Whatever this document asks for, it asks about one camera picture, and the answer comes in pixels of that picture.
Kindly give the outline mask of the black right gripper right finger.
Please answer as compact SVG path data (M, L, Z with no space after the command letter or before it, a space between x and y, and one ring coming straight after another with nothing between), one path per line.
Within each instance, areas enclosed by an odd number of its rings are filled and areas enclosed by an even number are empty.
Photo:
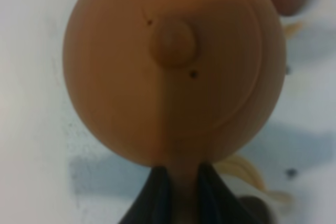
M202 163L198 168L197 195L200 223L261 223L239 202L209 163Z

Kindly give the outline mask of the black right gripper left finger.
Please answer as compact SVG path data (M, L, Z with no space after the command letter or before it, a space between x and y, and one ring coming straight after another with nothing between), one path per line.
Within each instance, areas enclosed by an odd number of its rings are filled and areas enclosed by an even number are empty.
M121 224L167 224L171 222L172 192L165 167L151 169L138 197L119 221Z

